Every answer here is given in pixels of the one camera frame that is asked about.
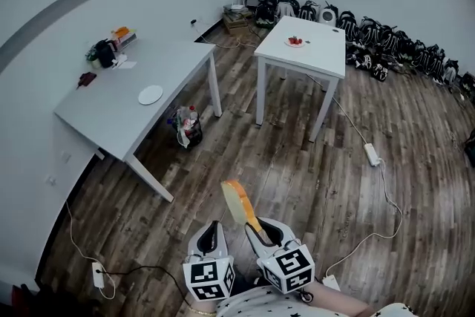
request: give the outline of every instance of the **electrical outlet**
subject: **electrical outlet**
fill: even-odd
[[[48,174],[45,178],[45,184],[49,186],[56,186],[56,178]]]
[[[64,164],[68,164],[69,159],[71,159],[71,154],[66,151],[61,152],[61,160]]]
[[[96,288],[104,288],[104,276],[102,276],[102,266],[96,261],[92,263],[92,279]]]

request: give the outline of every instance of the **paper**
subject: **paper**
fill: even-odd
[[[137,61],[125,61],[117,66],[117,69],[132,69],[136,65]]]

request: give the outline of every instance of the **white device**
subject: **white device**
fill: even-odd
[[[330,27],[336,26],[336,15],[333,10],[329,8],[325,8],[320,12],[320,16],[318,17],[318,22],[322,24],[329,25]]]
[[[258,266],[264,278],[283,294],[293,292],[313,282],[315,262],[300,245],[293,231],[284,223],[270,218],[258,218],[272,244],[267,244],[249,223],[244,227],[252,249],[258,256]]]
[[[102,276],[102,266],[94,261],[92,263],[92,279],[96,288],[104,288],[104,277]]]
[[[222,300],[231,295],[236,277],[234,258],[228,255],[221,223],[214,220],[199,229],[188,243],[188,256],[183,272],[196,301]]]
[[[376,150],[373,147],[373,144],[368,143],[364,145],[364,151],[368,156],[368,160],[370,161],[371,166],[378,166],[379,165],[379,156],[376,153]]]
[[[341,292],[340,286],[338,285],[338,282],[336,281],[336,278],[334,275],[327,276],[326,278],[323,279],[323,282],[324,282],[325,287],[329,287]]]

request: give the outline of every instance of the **white table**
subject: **white table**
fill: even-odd
[[[173,196],[134,156],[139,144],[185,84],[208,62],[208,81],[214,115],[220,117],[213,51],[215,45],[195,42],[166,43],[139,39],[125,49],[132,69],[111,68],[98,72],[88,86],[72,90],[54,112],[67,124],[126,162],[167,201]],[[139,93],[149,85],[160,85],[162,97],[152,105],[141,105]]]
[[[310,43],[301,48],[290,47],[284,42],[291,36],[297,36],[304,41],[308,40]],[[345,54],[344,30],[284,16],[254,52],[254,55],[258,57],[256,123],[262,125],[263,122],[267,65],[283,68],[285,72],[282,78],[286,77],[287,69],[316,76],[325,81],[324,90],[327,93],[310,134],[309,140],[315,142],[338,80],[344,78]]]

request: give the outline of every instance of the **white plate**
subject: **white plate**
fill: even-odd
[[[284,40],[284,42],[286,45],[289,45],[292,48],[301,48],[306,45],[305,41],[302,41],[301,44],[290,44],[290,41],[287,39],[287,40]]]
[[[152,85],[144,88],[139,94],[139,103],[141,105],[151,105],[162,97],[162,86]]]

